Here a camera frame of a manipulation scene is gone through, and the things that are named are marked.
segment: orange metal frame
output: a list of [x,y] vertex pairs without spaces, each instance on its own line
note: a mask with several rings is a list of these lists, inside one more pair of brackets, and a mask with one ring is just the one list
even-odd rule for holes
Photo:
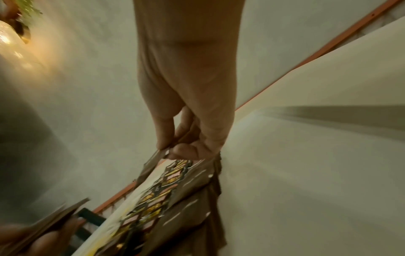
[[[359,20],[358,22],[356,22],[354,25],[352,25],[350,28],[346,29],[343,33],[341,33],[340,35],[338,35],[337,37],[335,37],[334,39],[332,39],[329,43],[327,43],[324,47],[322,47],[321,49],[319,49],[316,53],[312,54],[311,56],[309,56],[308,58],[306,58],[305,60],[303,60],[302,62],[300,62],[297,66],[295,66],[294,68],[292,68],[290,71],[301,67],[302,65],[307,64],[308,62],[311,62],[331,51],[333,51],[333,49],[338,46],[339,44],[341,44],[342,42],[344,42],[346,39],[348,39],[349,37],[353,36],[354,34],[356,34],[359,30],[361,30],[362,28],[364,28],[365,26],[367,26],[370,22],[372,22],[373,20],[375,20],[376,18],[380,17],[382,14],[384,14],[385,12],[387,12],[388,10],[390,10],[391,8],[393,8],[395,5],[397,5],[398,3],[402,2],[403,0],[387,0],[385,3],[383,3],[382,5],[380,5],[379,7],[377,7],[375,10],[373,10],[371,13],[369,13],[368,15],[366,15],[364,18],[362,18],[361,20]],[[284,75],[282,75],[280,78],[278,78],[276,81],[272,82],[269,86],[271,86],[272,84],[274,84],[275,82],[277,82],[278,80],[280,80],[282,77],[284,77],[286,74],[288,74],[289,72],[285,73]],[[264,88],[261,92],[259,92],[258,94],[256,94],[254,97],[252,97],[250,100],[248,100],[247,102],[251,101],[252,99],[254,99],[257,95],[259,95],[260,93],[262,93],[265,89],[267,89],[269,86],[267,86],[266,88]],[[243,105],[241,105],[240,107],[238,107],[236,110],[238,110],[239,108],[243,107],[247,102],[245,102]],[[118,192],[117,194],[115,194],[113,197],[111,197],[109,200],[107,200],[105,203],[103,203],[102,205],[100,205],[99,207],[97,207],[96,209],[94,209],[94,213],[97,214],[102,214],[103,211],[105,209],[108,209],[111,206],[114,206],[114,203],[119,201],[122,198],[125,198],[130,192],[132,192],[135,189],[135,184],[136,181],[132,182],[130,185],[126,186],[123,190],[121,190],[120,192]]]

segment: gray floor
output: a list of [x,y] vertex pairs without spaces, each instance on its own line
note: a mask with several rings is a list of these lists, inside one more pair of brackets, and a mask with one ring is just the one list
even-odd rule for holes
[[[238,105],[382,2],[247,0]],[[44,14],[32,27],[29,47],[46,73],[30,80],[10,76],[3,62],[0,67],[8,77],[0,86],[12,94],[7,104],[18,109],[4,112],[2,122],[30,134],[10,143],[31,145],[17,150],[15,162],[1,165],[5,220],[30,221],[84,197],[92,199],[89,208],[98,206],[138,175],[156,141],[136,82],[132,2],[38,5]]]

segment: hand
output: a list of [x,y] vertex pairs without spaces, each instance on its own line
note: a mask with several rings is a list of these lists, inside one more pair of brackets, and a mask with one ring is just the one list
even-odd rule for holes
[[[19,256],[58,256],[66,250],[77,227],[77,219],[72,218],[60,230],[49,232],[37,239],[27,251]],[[26,226],[0,226],[0,245],[22,240],[30,232],[30,227]]]
[[[235,115],[243,2],[135,0],[140,91],[157,148],[173,146],[169,159],[211,158],[227,139]],[[177,143],[186,133],[187,141]]]

